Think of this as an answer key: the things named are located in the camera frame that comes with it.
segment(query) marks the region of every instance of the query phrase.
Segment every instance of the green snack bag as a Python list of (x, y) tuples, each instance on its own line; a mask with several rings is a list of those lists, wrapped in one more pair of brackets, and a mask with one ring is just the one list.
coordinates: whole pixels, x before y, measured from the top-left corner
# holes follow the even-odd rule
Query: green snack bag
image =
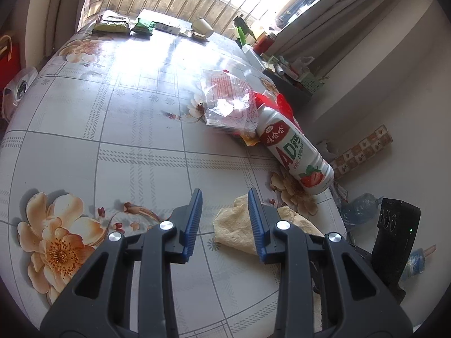
[(155, 25), (156, 24), (153, 21), (138, 18), (138, 22), (133, 27), (132, 31), (139, 34), (152, 35)]
[(238, 27), (238, 36), (240, 37), (241, 45), (244, 46), (246, 44), (246, 37), (244, 36), (243, 30), (241, 27)]

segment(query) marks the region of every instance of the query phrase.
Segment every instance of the clear plastic bottle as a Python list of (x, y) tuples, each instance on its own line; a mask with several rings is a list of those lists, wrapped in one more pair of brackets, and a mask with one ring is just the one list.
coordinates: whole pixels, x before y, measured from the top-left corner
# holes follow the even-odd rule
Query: clear plastic bottle
[(383, 198), (376, 198), (371, 193), (364, 193), (350, 203), (342, 205), (340, 215), (346, 228), (349, 230), (377, 217)]
[(324, 192), (334, 179), (332, 167), (287, 117), (257, 102), (257, 134), (288, 172), (311, 195)]

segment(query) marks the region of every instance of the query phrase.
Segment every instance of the white cup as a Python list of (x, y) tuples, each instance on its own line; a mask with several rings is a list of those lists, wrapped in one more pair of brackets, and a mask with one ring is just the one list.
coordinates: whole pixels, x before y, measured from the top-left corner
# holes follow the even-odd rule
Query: white cup
[(199, 34), (204, 35), (206, 38), (213, 34), (213, 28), (208, 24), (204, 18), (199, 18), (193, 21), (191, 28)]

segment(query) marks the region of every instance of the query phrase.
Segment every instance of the water bottle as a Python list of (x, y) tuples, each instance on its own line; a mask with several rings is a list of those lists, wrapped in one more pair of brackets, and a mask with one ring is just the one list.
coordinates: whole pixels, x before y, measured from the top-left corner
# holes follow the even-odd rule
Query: water bottle
[(340, 215), (346, 229), (363, 225), (379, 214), (379, 205), (384, 197), (376, 198), (371, 193), (364, 193), (352, 202), (340, 208)]

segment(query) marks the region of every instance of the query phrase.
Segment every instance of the white plastic bottle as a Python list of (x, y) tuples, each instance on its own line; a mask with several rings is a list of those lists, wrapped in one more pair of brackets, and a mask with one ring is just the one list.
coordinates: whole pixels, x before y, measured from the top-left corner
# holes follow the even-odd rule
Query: white plastic bottle
[(334, 179), (332, 167), (304, 134), (277, 110), (260, 105), (257, 134), (306, 192), (316, 195), (331, 185)]

